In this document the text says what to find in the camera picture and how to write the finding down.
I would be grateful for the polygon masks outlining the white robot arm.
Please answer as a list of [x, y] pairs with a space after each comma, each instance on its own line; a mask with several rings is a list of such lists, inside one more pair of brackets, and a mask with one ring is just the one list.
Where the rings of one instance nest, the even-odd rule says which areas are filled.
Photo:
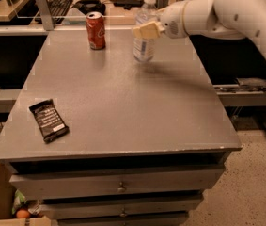
[[266, 59], [266, 0], [182, 0], [162, 9], [157, 19], [133, 28], [138, 39], [203, 35], [248, 38]]

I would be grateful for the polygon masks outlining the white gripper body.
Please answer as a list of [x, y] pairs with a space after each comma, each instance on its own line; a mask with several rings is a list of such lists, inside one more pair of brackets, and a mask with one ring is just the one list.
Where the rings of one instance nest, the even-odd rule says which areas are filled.
[[160, 16], [160, 23], [165, 34], [171, 39], [186, 38], [184, 28], [184, 10], [187, 1], [179, 1], [166, 7]]

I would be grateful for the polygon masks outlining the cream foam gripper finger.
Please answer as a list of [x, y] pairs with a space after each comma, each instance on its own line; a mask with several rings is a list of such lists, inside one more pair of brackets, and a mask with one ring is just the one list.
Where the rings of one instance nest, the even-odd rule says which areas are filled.
[[150, 21], [145, 24], [140, 24], [132, 29], [133, 36], [138, 39], [158, 39], [165, 32], [165, 28], [160, 22]]

